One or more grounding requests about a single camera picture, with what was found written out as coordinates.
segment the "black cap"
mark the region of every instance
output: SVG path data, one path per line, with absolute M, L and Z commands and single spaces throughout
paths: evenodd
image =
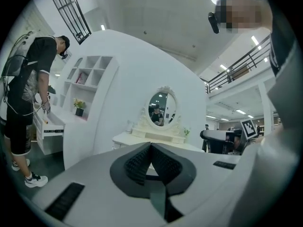
M 65 50 L 62 53 L 60 53 L 63 55 L 64 52 L 70 47 L 70 40 L 68 37 L 66 37 L 64 35 L 60 36 L 59 38 L 62 38 L 65 41 Z

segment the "white column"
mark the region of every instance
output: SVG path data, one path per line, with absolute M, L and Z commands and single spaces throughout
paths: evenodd
M 271 110 L 270 107 L 270 100 L 267 96 L 267 90 L 264 82 L 259 83 L 258 87 L 261 94 L 263 113 L 264 113 L 264 135 L 268 135 L 273 130 L 273 125 L 274 125 L 273 111 Z

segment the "black metal railing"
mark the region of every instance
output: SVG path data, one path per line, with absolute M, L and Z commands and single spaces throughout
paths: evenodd
M 53 2 L 69 30 L 78 43 L 81 44 L 91 34 L 91 31 L 85 21 L 78 1 L 53 0 Z
M 252 48 L 248 53 L 237 60 L 233 65 L 228 67 L 225 71 L 211 79 L 210 81 L 203 80 L 205 83 L 206 93 L 219 89 L 227 85 L 241 76 L 249 73 L 257 68 L 257 65 L 267 58 L 269 63 L 269 50 L 270 50 L 270 36 L 268 35 L 258 45 Z

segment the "white curved wall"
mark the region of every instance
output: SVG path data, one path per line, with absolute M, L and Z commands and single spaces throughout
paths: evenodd
M 112 55 L 119 63 L 102 107 L 93 154 L 111 150 L 112 138 L 125 130 L 127 120 L 137 122 L 148 96 L 166 85 L 178 98 L 182 126 L 191 128 L 188 143 L 202 147 L 199 134 L 205 127 L 205 91 L 191 70 L 160 49 L 112 30 L 94 32 L 80 51 L 87 56 Z

